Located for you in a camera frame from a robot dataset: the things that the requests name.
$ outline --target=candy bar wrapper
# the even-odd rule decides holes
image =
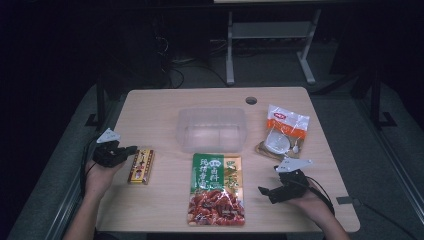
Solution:
[[[133,159],[128,183],[144,184],[149,183],[150,173],[152,171],[155,152],[150,148],[138,148]]]
[[[244,225],[240,156],[193,155],[187,222],[192,226]]]

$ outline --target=metal frame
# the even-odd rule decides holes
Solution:
[[[232,12],[229,12],[226,58],[227,84],[235,84],[232,56],[233,39],[248,38],[305,38],[305,46],[302,51],[297,52],[297,56],[305,74],[306,82],[310,85],[315,84],[315,78],[306,58],[314,38],[320,14],[321,9],[317,9],[315,10],[312,21],[304,22],[234,23]]]

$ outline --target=person's left hand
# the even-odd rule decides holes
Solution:
[[[115,173],[124,164],[125,162],[113,168],[107,168],[95,163],[93,160],[88,161],[85,166],[85,172],[88,172],[85,183],[85,197],[94,197],[100,200],[112,184]]]

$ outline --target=wooden table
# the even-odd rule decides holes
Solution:
[[[246,103],[255,97],[257,104]],[[101,231],[136,232],[312,232],[320,231],[295,207],[271,204],[258,186],[281,186],[273,166],[276,160],[259,155],[254,147],[266,137],[268,105],[310,116],[302,159],[314,164],[303,172],[323,185],[334,204],[336,217],[348,232],[359,230],[352,205],[338,205],[347,191],[318,121],[308,93],[300,87],[137,90],[128,94],[116,132],[120,146],[150,146],[156,150],[148,185],[129,185],[131,161],[117,173],[102,200],[97,227]],[[242,150],[246,223],[242,227],[189,226],[192,154],[183,153],[176,140],[178,112],[190,107],[244,109],[248,135]]]

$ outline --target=hole in table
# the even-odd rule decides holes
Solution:
[[[255,105],[257,102],[258,102],[258,99],[256,99],[255,97],[246,98],[246,103],[249,105]]]

